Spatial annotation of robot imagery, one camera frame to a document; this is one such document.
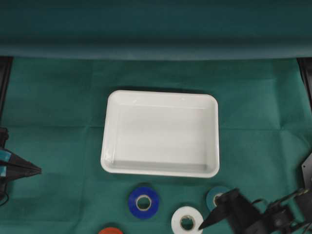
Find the green fabric backdrop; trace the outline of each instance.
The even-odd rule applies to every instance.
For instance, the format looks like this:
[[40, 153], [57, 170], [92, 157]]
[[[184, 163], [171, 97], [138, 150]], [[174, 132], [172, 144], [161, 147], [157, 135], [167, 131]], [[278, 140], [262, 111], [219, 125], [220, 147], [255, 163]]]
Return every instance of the green fabric backdrop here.
[[[211, 179], [105, 172], [100, 152], [108, 95], [117, 89], [212, 94], [219, 103], [221, 169]], [[43, 174], [10, 183], [3, 234], [170, 234], [182, 205], [208, 214], [206, 192], [239, 187], [251, 200], [297, 188], [312, 149], [312, 115], [295, 59], [202, 62], [15, 58], [3, 126], [7, 148]], [[139, 184], [160, 195], [151, 219], [127, 208]], [[231, 233], [226, 222], [205, 234]]]
[[84, 59], [312, 56], [310, 0], [2, 0], [0, 55]]

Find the white tray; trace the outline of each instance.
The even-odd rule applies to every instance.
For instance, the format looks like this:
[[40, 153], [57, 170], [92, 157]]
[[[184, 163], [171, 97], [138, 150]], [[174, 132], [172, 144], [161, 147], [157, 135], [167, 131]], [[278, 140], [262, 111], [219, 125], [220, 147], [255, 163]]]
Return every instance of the white tray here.
[[111, 93], [101, 164], [112, 173], [215, 176], [219, 170], [217, 101], [202, 94]]

